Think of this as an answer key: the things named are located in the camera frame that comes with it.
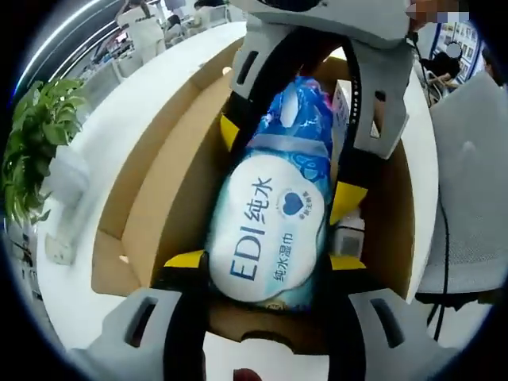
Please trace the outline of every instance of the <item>potted plant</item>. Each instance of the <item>potted plant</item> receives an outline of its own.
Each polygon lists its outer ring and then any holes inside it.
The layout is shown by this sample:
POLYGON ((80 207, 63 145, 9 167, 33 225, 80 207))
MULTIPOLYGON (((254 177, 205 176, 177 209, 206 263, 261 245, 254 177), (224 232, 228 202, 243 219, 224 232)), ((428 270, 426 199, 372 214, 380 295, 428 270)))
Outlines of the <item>potted plant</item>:
POLYGON ((48 218, 49 211, 42 214, 44 201, 58 189, 44 190, 43 182, 57 148, 67 146, 81 130, 76 111, 85 102, 79 96, 82 85, 71 79, 35 82, 17 104, 2 165, 10 221, 34 224, 48 218))

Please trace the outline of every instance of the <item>white wall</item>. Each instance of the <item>white wall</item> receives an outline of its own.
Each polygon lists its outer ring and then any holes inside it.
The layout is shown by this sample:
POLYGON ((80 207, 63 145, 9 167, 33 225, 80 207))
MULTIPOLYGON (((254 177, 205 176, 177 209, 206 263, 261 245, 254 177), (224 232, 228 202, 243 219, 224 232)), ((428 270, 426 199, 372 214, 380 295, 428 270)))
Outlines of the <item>white wall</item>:
POLYGON ((430 58, 432 43, 436 36, 437 24, 427 24, 418 31, 418 48, 422 58, 430 58))

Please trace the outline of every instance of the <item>cardboard box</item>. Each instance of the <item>cardboard box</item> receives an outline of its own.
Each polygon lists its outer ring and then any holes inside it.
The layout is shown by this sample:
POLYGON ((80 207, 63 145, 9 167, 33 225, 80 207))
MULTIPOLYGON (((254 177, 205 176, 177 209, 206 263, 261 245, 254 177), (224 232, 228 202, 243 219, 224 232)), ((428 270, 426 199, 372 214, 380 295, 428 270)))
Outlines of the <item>cardboard box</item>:
MULTIPOLYGON (((155 117, 125 162, 110 194, 94 246, 92 288, 129 295, 149 287, 173 256, 203 248, 229 153, 218 117, 230 94, 228 75, 238 41, 197 72, 155 117), (129 263, 120 260, 127 256, 129 263)), ((348 66, 326 60, 315 78, 333 94, 348 66)), ((362 209, 366 222, 362 260, 372 274, 406 296, 411 277, 414 207, 406 156, 399 144, 369 190, 362 209)), ((291 343, 298 353, 319 353, 318 327, 305 317, 247 311, 217 302, 210 331, 242 341, 252 334, 291 343)))

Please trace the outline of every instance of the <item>white desk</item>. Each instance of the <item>white desk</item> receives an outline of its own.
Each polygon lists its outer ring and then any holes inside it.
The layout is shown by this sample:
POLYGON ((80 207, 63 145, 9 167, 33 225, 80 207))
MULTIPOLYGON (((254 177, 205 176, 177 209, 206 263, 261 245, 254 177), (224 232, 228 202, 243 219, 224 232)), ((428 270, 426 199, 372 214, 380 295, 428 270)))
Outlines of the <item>white desk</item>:
MULTIPOLYGON (((45 208, 52 209, 52 212, 49 219, 39 225, 37 243, 40 291, 51 322, 65 348, 87 347, 100 334, 102 319, 123 299, 96 294, 90 286, 95 233, 121 166, 165 102, 200 65, 244 34, 244 23, 229 23, 187 39, 157 56, 117 87, 90 115, 83 131, 73 140, 72 147, 81 152, 92 174, 90 189, 83 196, 78 209, 84 220, 84 228, 74 265, 60 266, 46 257, 44 237, 46 233, 56 231, 61 219, 61 209, 51 199, 46 202, 45 208)), ((402 141, 406 147, 414 188, 416 237, 410 288, 410 293, 414 294, 429 251, 437 203, 436 146, 429 112, 416 75, 411 75, 406 105, 410 120, 402 141)), ((218 368, 214 369, 217 375, 227 373, 227 369, 219 364, 219 357, 224 352, 215 350, 224 347, 221 340, 212 334, 207 334, 205 340, 207 364, 217 363, 218 368)), ((265 355, 271 353, 267 351, 261 352, 265 355)), ((255 361, 254 358, 238 359, 232 366, 248 367, 251 360, 255 361)), ((323 361, 327 364, 327 360, 321 357, 316 357, 314 361, 320 362, 319 367, 323 366, 323 361)), ((309 369, 318 366, 317 363, 311 366, 302 360, 297 360, 297 363, 306 364, 309 369)))

